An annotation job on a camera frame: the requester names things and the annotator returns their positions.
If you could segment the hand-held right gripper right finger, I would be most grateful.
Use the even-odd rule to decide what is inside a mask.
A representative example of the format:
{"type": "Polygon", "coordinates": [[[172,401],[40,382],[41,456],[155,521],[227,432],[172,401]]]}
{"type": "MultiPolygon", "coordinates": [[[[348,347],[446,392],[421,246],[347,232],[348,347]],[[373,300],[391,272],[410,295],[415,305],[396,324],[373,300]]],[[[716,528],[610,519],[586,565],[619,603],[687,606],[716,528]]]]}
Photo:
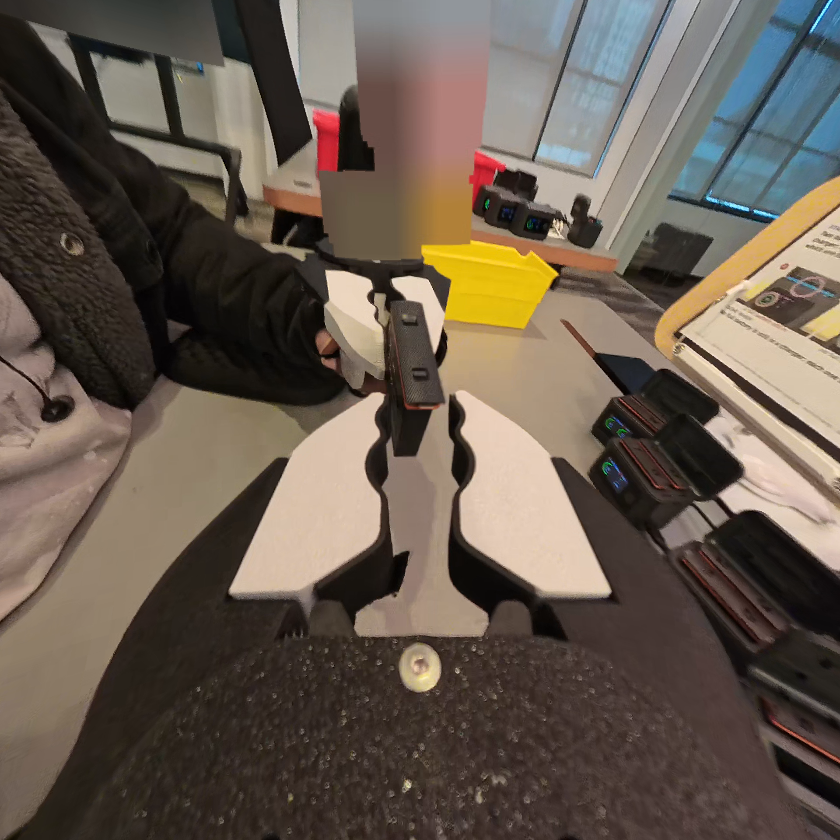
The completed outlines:
{"type": "Polygon", "coordinates": [[[549,452],[467,391],[449,398],[449,578],[487,615],[608,600],[613,589],[549,452]]]}

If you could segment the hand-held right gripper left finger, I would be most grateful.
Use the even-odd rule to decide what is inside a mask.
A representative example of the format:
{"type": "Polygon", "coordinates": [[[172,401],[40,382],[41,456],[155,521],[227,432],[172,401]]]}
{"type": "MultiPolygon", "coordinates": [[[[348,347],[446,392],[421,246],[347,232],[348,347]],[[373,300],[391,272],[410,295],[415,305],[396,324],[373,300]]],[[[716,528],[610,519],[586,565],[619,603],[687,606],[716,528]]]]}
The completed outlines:
{"type": "Polygon", "coordinates": [[[365,397],[312,432],[280,479],[230,584],[237,601],[338,602],[350,617],[403,583],[387,478],[387,404],[365,397]]]}

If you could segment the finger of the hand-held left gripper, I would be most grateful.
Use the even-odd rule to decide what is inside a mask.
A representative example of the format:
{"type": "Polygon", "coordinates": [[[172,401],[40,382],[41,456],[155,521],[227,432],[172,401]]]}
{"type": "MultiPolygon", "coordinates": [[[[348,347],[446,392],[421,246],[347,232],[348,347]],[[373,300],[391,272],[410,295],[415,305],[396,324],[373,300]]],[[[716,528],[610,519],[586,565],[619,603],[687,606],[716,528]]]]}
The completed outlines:
{"type": "Polygon", "coordinates": [[[328,270],[325,278],[324,326],[338,347],[330,354],[330,366],[352,391],[384,394],[385,328],[372,280],[347,270],[328,270]]]}
{"type": "Polygon", "coordinates": [[[422,305],[436,365],[441,367],[448,348],[444,324],[449,280],[439,274],[434,274],[431,278],[399,276],[392,279],[392,288],[406,301],[422,305]]]}

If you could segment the yellow plastic bin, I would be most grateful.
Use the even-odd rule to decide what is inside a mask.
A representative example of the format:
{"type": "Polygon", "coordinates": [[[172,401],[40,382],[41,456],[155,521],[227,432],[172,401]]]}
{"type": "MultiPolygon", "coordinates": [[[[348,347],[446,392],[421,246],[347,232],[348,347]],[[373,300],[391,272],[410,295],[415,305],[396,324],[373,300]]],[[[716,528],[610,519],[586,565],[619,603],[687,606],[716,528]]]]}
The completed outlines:
{"type": "Polygon", "coordinates": [[[523,330],[558,276],[531,251],[480,241],[424,246],[423,257],[450,281],[450,322],[523,330]]]}

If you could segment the black camera battery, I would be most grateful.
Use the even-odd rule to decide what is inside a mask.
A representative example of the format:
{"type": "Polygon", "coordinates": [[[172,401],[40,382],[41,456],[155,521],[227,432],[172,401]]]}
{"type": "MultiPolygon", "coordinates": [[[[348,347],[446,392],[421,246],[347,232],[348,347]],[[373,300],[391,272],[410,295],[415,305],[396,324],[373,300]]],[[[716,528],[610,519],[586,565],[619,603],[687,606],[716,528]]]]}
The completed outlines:
{"type": "Polygon", "coordinates": [[[625,437],[620,444],[652,488],[661,494],[692,497],[692,487],[673,461],[651,438],[625,437]]]}
{"type": "Polygon", "coordinates": [[[651,438],[661,432],[669,421],[669,415],[660,406],[644,395],[631,394],[616,399],[616,413],[635,437],[651,438]]]}
{"type": "Polygon", "coordinates": [[[394,300],[385,331],[385,382],[395,457],[414,457],[445,401],[424,308],[394,300]]]}
{"type": "Polygon", "coordinates": [[[708,593],[725,613],[739,621],[754,621],[761,617],[754,604],[740,592],[719,569],[698,549],[687,548],[681,564],[692,580],[708,593]]]}
{"type": "Polygon", "coordinates": [[[786,736],[804,744],[826,760],[839,764],[839,727],[834,719],[813,716],[797,707],[763,699],[765,720],[786,736]]]}

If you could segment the person's left forearm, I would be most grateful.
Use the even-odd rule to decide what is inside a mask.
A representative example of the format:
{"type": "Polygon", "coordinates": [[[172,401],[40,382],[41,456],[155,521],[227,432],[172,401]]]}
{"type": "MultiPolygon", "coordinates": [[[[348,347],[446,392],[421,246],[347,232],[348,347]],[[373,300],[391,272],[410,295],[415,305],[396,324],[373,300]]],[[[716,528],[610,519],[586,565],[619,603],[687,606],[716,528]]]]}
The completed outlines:
{"type": "Polygon", "coordinates": [[[314,406],[346,388],[321,360],[322,304],[301,262],[273,254],[196,203],[138,150],[116,171],[163,269],[164,312],[187,327],[164,373],[198,390],[314,406]]]}

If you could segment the person's left hand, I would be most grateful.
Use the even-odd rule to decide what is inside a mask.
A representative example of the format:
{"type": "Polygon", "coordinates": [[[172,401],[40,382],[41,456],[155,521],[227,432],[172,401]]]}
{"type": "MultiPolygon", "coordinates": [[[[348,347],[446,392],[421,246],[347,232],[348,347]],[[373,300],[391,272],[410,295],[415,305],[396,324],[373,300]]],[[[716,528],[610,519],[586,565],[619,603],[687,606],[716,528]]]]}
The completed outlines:
{"type": "Polygon", "coordinates": [[[350,359],[350,343],[344,335],[337,311],[331,304],[317,299],[312,300],[309,307],[316,329],[314,343],[321,365],[339,375],[350,388],[357,389],[363,381],[359,374],[364,373],[350,359]]]}

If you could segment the dark desk device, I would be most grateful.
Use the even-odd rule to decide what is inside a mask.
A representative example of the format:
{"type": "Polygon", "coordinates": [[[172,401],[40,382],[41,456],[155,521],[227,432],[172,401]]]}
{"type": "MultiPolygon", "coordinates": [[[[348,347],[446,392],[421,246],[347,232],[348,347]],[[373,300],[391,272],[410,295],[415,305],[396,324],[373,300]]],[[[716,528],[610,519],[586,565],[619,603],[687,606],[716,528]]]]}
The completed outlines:
{"type": "Polygon", "coordinates": [[[592,249],[601,235],[602,220],[591,215],[592,200],[579,193],[567,216],[565,237],[572,245],[592,249]]]}

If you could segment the dark flat pad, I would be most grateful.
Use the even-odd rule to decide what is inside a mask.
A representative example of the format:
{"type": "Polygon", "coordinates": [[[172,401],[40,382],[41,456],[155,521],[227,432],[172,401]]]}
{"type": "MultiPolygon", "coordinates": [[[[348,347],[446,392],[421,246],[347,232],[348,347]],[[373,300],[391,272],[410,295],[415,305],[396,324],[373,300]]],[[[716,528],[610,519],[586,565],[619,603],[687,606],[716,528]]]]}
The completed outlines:
{"type": "Polygon", "coordinates": [[[658,373],[655,367],[634,356],[595,353],[593,361],[624,396],[642,394],[658,373]]]}

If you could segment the white stand base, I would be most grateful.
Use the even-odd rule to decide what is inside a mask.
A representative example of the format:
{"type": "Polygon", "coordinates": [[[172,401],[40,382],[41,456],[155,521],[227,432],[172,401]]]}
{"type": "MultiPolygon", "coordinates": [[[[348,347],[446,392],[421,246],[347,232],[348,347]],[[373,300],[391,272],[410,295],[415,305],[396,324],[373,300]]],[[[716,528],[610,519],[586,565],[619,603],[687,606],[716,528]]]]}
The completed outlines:
{"type": "Polygon", "coordinates": [[[719,415],[706,430],[742,467],[741,478],[719,496],[730,509],[735,509],[736,492],[743,491],[777,508],[793,510],[817,526],[838,524],[838,507],[738,421],[719,415]]]}

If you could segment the white instruction sheet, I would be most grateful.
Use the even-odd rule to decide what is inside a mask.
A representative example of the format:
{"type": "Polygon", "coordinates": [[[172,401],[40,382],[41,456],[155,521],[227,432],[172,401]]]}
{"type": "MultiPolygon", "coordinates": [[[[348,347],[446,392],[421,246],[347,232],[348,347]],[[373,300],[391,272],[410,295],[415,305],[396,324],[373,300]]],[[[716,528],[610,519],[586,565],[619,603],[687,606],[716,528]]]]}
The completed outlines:
{"type": "Polygon", "coordinates": [[[677,332],[675,362],[822,491],[839,485],[839,211],[677,332]]]}

